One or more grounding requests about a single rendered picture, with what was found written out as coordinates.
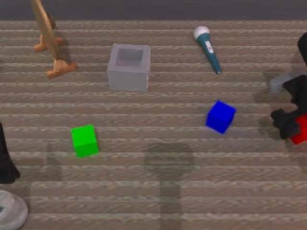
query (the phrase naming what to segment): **gray wall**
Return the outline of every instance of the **gray wall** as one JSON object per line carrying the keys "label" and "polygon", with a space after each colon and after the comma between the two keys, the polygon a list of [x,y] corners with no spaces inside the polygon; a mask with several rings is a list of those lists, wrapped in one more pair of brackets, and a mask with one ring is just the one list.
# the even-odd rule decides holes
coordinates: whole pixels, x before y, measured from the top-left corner
{"label": "gray wall", "polygon": [[[57,20],[307,19],[306,0],[42,0],[42,2],[45,9]],[[0,19],[34,19],[30,0],[1,0]]]}

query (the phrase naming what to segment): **green cube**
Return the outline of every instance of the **green cube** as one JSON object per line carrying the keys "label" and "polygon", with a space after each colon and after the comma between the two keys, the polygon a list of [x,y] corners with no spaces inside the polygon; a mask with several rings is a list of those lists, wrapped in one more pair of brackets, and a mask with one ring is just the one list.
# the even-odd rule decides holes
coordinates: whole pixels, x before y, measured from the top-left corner
{"label": "green cube", "polygon": [[95,155],[99,152],[93,125],[71,129],[72,144],[78,158]]}

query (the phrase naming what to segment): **blue cube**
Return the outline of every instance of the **blue cube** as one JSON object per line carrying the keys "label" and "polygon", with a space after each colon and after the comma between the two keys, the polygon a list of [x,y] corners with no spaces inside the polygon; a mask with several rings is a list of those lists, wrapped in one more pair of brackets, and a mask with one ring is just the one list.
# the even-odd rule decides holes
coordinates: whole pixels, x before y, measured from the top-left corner
{"label": "blue cube", "polygon": [[235,114],[236,108],[217,101],[207,115],[206,126],[224,134],[234,120]]}

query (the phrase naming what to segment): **white round object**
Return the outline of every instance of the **white round object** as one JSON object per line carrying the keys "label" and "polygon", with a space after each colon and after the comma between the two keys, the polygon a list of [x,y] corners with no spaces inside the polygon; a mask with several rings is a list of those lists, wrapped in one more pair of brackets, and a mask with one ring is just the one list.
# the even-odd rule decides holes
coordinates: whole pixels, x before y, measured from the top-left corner
{"label": "white round object", "polygon": [[200,25],[200,26],[197,26],[194,30],[194,39],[196,40],[198,38],[199,35],[202,35],[202,34],[209,34],[210,33],[210,30],[207,26],[203,26],[203,25]]}
{"label": "white round object", "polygon": [[0,190],[0,230],[17,230],[28,216],[26,203],[18,196]]}

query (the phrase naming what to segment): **wooden floor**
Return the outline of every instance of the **wooden floor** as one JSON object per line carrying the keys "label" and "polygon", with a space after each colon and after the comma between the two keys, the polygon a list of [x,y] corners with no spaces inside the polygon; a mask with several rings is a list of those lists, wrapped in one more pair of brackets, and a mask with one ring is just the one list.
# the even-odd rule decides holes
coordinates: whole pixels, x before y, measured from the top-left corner
{"label": "wooden floor", "polygon": [[[192,38],[211,28],[215,75]],[[306,144],[278,139],[269,114],[293,108],[267,82],[303,67],[307,22],[58,22],[79,70],[53,80],[34,22],[0,22],[0,121],[22,178],[0,188],[30,207],[23,230],[306,230]],[[113,43],[150,45],[147,93],[110,92]],[[204,127],[221,99],[226,135]],[[70,129],[93,124],[101,153],[74,156]]]}

